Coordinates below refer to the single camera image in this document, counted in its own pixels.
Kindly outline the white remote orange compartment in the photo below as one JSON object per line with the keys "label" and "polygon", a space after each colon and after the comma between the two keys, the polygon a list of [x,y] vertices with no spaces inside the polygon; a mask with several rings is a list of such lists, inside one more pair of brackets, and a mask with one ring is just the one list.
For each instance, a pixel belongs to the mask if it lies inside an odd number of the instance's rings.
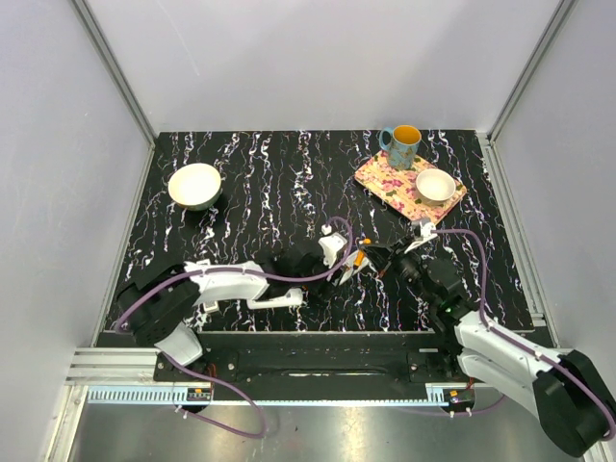
{"label": "white remote orange compartment", "polygon": [[354,274],[356,274],[357,272],[361,272],[363,269],[359,270],[359,271],[355,271],[352,269],[352,262],[353,262],[353,258],[355,257],[355,251],[353,251],[345,260],[345,263],[343,264],[342,270],[343,270],[343,274],[340,277],[338,284],[339,285],[343,285],[345,284],[348,279],[350,279]]}

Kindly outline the white remote black batteries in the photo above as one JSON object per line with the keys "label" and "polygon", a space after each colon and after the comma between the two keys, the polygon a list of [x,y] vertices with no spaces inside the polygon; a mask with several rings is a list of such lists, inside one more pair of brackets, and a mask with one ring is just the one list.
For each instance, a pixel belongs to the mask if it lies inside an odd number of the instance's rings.
{"label": "white remote black batteries", "polygon": [[299,306],[303,302],[303,291],[300,288],[291,288],[282,296],[266,300],[248,300],[247,308],[250,310],[275,309]]}

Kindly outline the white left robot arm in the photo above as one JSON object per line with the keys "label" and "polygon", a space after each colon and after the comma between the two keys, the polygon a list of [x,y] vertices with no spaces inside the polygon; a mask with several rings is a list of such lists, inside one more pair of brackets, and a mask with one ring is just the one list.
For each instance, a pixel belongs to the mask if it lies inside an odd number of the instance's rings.
{"label": "white left robot arm", "polygon": [[188,380],[205,375],[209,359],[185,318],[198,307],[217,310],[223,301],[243,301],[248,309],[301,305],[307,292],[338,284],[344,260],[340,247],[325,240],[308,249],[290,250],[261,261],[215,265],[208,260],[151,264],[120,289],[118,333],[140,347],[155,347],[175,361]]}

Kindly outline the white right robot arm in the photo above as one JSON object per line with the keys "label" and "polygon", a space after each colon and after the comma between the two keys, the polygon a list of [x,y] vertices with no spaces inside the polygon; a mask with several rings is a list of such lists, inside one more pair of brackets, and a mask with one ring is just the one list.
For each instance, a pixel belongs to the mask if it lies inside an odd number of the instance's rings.
{"label": "white right robot arm", "polygon": [[615,399],[588,356],[539,346],[483,318],[449,260],[424,260],[393,245],[365,245],[362,251],[379,274],[404,280],[427,303],[429,324],[443,341],[437,359],[442,377],[467,375],[497,389],[572,457],[614,435]]}

